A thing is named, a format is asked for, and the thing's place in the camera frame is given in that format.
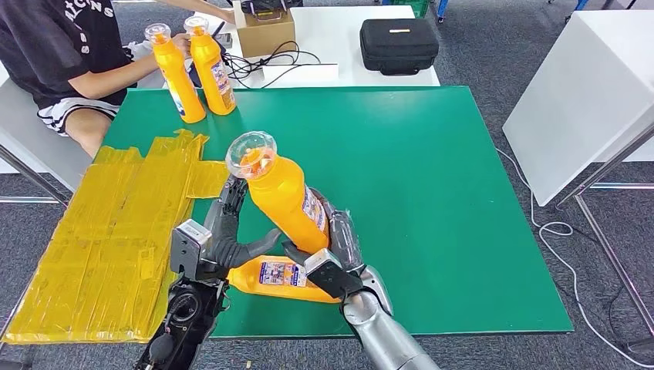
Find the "orange plastic bottle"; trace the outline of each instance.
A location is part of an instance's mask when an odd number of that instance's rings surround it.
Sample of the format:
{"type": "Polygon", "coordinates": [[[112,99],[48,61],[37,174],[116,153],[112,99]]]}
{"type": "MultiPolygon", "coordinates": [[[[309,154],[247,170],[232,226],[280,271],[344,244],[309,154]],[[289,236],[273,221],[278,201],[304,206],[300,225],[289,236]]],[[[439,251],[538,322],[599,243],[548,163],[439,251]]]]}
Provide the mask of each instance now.
{"type": "Polygon", "coordinates": [[[272,297],[339,303],[306,277],[305,269],[288,257],[259,256],[228,275],[229,284],[239,291],[272,297]]]}
{"type": "Polygon", "coordinates": [[[320,201],[305,185],[302,169],[277,155],[263,131],[239,136],[227,151],[227,166],[248,181],[252,201],[298,249],[314,254],[329,245],[329,222],[320,201]]]}
{"type": "Polygon", "coordinates": [[[208,32],[209,21],[196,15],[184,22],[184,28],[190,35],[190,54],[209,109],[220,116],[226,116],[236,108],[236,99],[225,72],[221,48],[208,32]]]}
{"type": "Polygon", "coordinates": [[[207,114],[184,66],[184,55],[170,40],[170,27],[155,23],[145,28],[146,39],[152,42],[157,64],[168,82],[170,95],[185,123],[201,121],[207,114]]]}

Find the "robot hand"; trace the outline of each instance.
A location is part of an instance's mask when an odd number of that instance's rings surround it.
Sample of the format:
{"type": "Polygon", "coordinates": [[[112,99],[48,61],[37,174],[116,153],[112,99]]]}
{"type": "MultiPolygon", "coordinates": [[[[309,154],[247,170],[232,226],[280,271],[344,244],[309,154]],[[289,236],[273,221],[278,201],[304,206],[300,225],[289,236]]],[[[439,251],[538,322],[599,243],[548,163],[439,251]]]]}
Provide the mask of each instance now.
{"type": "Polygon", "coordinates": [[[137,370],[186,370],[213,331],[229,288],[231,268],[271,250],[278,229],[254,243],[236,240],[238,216],[248,192],[245,180],[230,176],[214,200],[204,226],[187,220],[173,230],[170,269],[180,277],[170,286],[166,317],[135,365],[137,370]]]}
{"type": "Polygon", "coordinates": [[[359,238],[347,211],[337,210],[312,190],[329,219],[329,249],[309,255],[290,241],[284,252],[307,271],[308,279],[342,299],[341,313],[375,366],[383,370],[438,370],[418,342],[393,319],[393,306],[381,276],[363,263],[359,238]]]}

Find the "black t-shirt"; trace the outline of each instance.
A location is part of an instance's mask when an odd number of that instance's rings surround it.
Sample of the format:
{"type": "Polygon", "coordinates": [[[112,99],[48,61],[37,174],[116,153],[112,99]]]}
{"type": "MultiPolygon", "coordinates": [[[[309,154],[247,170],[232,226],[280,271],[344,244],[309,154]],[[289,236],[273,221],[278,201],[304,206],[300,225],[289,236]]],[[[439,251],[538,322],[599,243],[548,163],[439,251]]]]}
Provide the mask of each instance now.
{"type": "MultiPolygon", "coordinates": [[[[130,63],[110,0],[0,0],[0,60],[40,109],[82,97],[68,80],[130,63]]],[[[120,105],[125,94],[101,100],[120,105]]]]}

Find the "white table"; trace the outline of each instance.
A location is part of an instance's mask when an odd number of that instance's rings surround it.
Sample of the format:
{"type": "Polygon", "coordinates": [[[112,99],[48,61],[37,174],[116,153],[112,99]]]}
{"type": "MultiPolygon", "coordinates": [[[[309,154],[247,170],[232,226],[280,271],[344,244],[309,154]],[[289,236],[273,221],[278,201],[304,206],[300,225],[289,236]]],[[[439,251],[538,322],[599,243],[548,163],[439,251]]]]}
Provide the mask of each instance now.
{"type": "MultiPolygon", "coordinates": [[[[336,6],[317,8],[292,8],[295,21],[295,38],[300,49],[316,54],[322,63],[337,63],[337,79],[328,81],[303,80],[297,74],[288,73],[269,87],[330,87],[330,86],[439,86],[433,66],[414,76],[384,76],[379,72],[367,70],[363,66],[359,46],[359,30],[366,19],[414,18],[408,5],[402,6],[336,6]]],[[[209,19],[210,31],[221,24],[219,18],[196,13],[209,19]]],[[[231,33],[234,38],[228,53],[242,56],[241,43],[236,27],[226,24],[221,33],[231,33]]],[[[310,55],[302,55],[300,63],[315,62],[310,55]]],[[[246,80],[250,87],[260,87],[267,81],[263,72],[257,71],[246,80]]],[[[232,80],[235,88],[241,85],[232,80]]]]}
{"type": "Polygon", "coordinates": [[[653,66],[654,11],[573,14],[504,124],[538,204],[654,123],[653,66]]]}

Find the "green table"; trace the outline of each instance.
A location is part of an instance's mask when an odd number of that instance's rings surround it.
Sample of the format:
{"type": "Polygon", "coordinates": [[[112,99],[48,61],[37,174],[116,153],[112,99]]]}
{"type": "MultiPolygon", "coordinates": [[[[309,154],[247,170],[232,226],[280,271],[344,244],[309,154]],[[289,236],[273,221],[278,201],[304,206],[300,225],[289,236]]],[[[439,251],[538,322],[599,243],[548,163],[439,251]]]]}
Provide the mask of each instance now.
{"type": "MultiPolygon", "coordinates": [[[[137,147],[183,127],[222,160],[237,136],[264,130],[310,186],[352,212],[366,263],[413,334],[570,331],[484,121],[467,87],[237,91],[238,110],[185,125],[166,90],[132,90],[104,144],[137,147]]],[[[195,203],[203,222],[210,201],[195,203]]],[[[252,202],[242,242],[272,227],[252,202]]],[[[272,254],[281,254],[277,246],[272,254]]],[[[229,291],[218,337],[350,335],[337,305],[229,291]]]]}

